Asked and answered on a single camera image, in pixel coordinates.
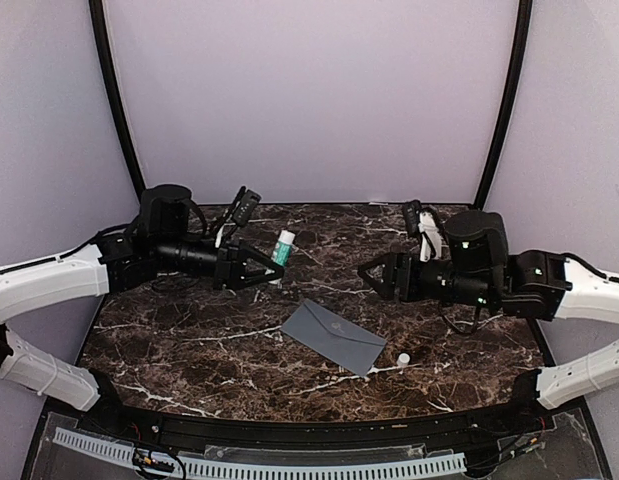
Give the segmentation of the green white glue stick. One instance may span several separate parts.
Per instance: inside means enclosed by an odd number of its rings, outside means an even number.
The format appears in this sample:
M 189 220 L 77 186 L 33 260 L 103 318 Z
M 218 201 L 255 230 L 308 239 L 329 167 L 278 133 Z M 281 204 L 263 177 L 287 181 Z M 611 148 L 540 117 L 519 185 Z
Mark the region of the green white glue stick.
M 295 234 L 288 230 L 282 230 L 278 236 L 275 247 L 273 249 L 271 260 L 279 266 L 284 267 L 291 254 Z

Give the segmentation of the blue-grey envelope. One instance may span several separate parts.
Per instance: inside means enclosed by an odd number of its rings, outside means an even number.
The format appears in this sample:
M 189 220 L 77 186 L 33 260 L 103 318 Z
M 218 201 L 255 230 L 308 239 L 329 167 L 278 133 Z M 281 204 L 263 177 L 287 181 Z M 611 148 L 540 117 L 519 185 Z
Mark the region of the blue-grey envelope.
M 386 340 L 321 305 L 305 300 L 281 331 L 338 366 L 364 377 Z

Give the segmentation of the white glue stick cap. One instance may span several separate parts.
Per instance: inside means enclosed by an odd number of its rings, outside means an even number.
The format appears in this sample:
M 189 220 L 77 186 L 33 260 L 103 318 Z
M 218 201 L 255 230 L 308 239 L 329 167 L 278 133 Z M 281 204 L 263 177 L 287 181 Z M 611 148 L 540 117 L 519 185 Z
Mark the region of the white glue stick cap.
M 405 367 L 410 363 L 410 355 L 407 353 L 401 353 L 397 357 L 396 364 L 398 367 Z

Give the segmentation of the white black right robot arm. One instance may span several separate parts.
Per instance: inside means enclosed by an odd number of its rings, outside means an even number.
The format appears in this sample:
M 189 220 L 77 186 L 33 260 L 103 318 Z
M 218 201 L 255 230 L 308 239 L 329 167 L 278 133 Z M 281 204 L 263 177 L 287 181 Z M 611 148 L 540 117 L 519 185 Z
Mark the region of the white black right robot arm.
M 435 210 L 403 205 L 410 236 L 421 237 L 417 255 L 390 252 L 359 266 L 358 275 L 381 298 L 403 303 L 435 301 L 440 310 L 473 308 L 473 320 L 454 332 L 469 336 L 480 314 L 526 320 L 590 319 L 619 325 L 619 274 L 599 270 L 572 253 L 526 250 L 512 254 L 503 219 L 466 210 L 440 221 Z

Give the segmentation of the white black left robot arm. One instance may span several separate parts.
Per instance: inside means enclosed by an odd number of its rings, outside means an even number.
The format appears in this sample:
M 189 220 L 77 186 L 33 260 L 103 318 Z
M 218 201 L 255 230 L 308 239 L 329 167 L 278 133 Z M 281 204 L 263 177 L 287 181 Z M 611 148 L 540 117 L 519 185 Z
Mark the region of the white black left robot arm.
M 92 421 L 106 434 L 123 435 L 130 415 L 116 403 L 108 377 L 31 345 L 8 320 L 69 300 L 125 292 L 166 273 L 209 278 L 214 289 L 232 291 L 279 280 L 283 266 L 222 231 L 227 221 L 235 229 L 245 227 L 259 202 L 257 193 L 242 187 L 208 223 L 190 189 L 158 185 L 142 193 L 130 223 L 106 228 L 72 250 L 0 267 L 0 379 L 77 411 L 91 410 Z

